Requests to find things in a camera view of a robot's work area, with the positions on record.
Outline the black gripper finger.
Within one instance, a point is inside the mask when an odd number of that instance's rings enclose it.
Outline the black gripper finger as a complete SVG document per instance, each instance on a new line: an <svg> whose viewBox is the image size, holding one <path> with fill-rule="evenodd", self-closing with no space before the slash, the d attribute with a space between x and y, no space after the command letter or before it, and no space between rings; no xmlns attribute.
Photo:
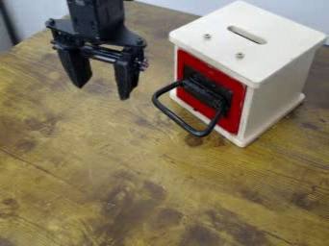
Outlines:
<svg viewBox="0 0 329 246"><path fill-rule="evenodd" d="M141 70L133 61L118 61L116 64L116 82L121 100L130 98L130 93L140 83Z"/></svg>
<svg viewBox="0 0 329 246"><path fill-rule="evenodd" d="M58 56L73 84L82 88L93 76L89 58L81 49L58 49Z"/></svg>

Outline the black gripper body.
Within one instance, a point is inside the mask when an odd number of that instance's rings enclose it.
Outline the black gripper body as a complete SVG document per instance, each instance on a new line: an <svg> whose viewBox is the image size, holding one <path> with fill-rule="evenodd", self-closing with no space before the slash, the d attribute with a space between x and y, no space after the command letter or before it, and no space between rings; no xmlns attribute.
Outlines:
<svg viewBox="0 0 329 246"><path fill-rule="evenodd" d="M125 25L125 1L132 0L67 0L70 18L46 23L57 52L81 49L89 59L110 63L124 59L146 69L148 41Z"/></svg>

